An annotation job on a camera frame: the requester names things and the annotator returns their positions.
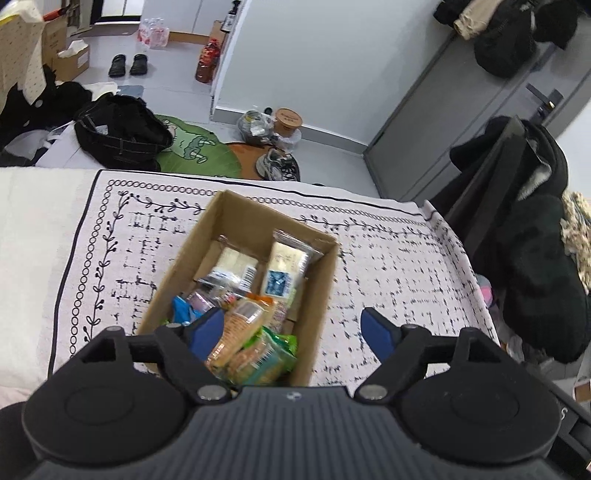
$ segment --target label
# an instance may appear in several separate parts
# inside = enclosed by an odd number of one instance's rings
[[[89,53],[85,52],[78,57],[78,68],[82,67],[85,63],[88,63]]]
[[[274,297],[289,298],[291,294],[291,275],[287,272],[269,270],[265,294]]]
[[[246,268],[244,269],[244,273],[242,274],[242,279],[240,281],[239,288],[241,290],[250,291],[251,286],[252,286],[252,282],[255,279],[255,275],[256,275],[256,268],[251,267],[250,265],[247,265]]]

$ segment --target door handle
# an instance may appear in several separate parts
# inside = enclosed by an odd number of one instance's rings
[[[527,88],[531,93],[534,94],[536,98],[542,102],[536,110],[536,113],[530,118],[530,122],[533,124],[541,124],[546,119],[546,117],[552,113],[552,110],[554,110],[564,99],[562,93],[556,89],[552,90],[550,95],[546,96],[530,83],[528,83],[525,88]]]

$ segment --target black slipper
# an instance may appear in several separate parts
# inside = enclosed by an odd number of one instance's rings
[[[148,73],[148,57],[143,53],[138,53],[134,57],[134,64],[129,71],[130,75],[146,75]]]
[[[123,75],[125,75],[125,55],[115,55],[109,69],[109,77],[116,78]]]

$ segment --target cardboard box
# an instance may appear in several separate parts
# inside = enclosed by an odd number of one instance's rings
[[[41,58],[44,64],[53,69],[57,52],[66,49],[68,19],[65,15],[45,23],[41,39]]]
[[[76,55],[61,59],[56,57],[53,60],[53,70],[56,71],[56,79],[62,82],[71,82],[79,74],[90,66],[90,46],[86,46]]]
[[[138,334],[153,332],[172,315],[174,296],[194,290],[195,278],[208,273],[221,253],[217,238],[225,235],[231,245],[259,260],[252,291],[259,292],[265,273],[273,230],[286,233],[312,245],[324,256],[310,266],[293,334],[298,337],[298,361],[290,374],[291,385],[304,386],[310,381],[324,314],[334,283],[339,244],[318,230],[304,225],[265,205],[228,190],[219,192],[211,201],[198,224],[189,233],[178,256],[158,286],[144,314]]]

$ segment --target patterned blanket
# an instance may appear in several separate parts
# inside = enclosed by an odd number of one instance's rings
[[[477,326],[497,341],[462,245],[429,204],[420,209],[303,184],[103,170],[61,279],[50,371],[105,327],[136,331],[186,234],[225,189],[326,231],[342,246],[311,384],[353,389],[377,367],[359,330],[365,306],[398,325],[439,335]]]

